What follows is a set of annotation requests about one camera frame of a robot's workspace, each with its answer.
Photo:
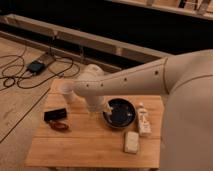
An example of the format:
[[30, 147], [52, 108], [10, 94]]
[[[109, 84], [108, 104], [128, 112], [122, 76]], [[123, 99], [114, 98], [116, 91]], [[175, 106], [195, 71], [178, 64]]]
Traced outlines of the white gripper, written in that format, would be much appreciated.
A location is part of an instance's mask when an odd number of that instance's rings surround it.
[[110, 107], [109, 103], [105, 104], [105, 98], [103, 96], [86, 97], [85, 101], [89, 110], [89, 115], [93, 116], [95, 112], [102, 112], [103, 110], [108, 116], [112, 115], [112, 108]]

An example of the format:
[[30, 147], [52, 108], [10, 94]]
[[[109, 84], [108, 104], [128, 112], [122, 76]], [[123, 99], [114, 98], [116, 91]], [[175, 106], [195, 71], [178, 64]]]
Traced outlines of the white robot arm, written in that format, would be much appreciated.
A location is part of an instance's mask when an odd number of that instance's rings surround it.
[[64, 83], [92, 112], [106, 95], [165, 95], [159, 171], [213, 171], [213, 49], [155, 60], [113, 74], [94, 64]]

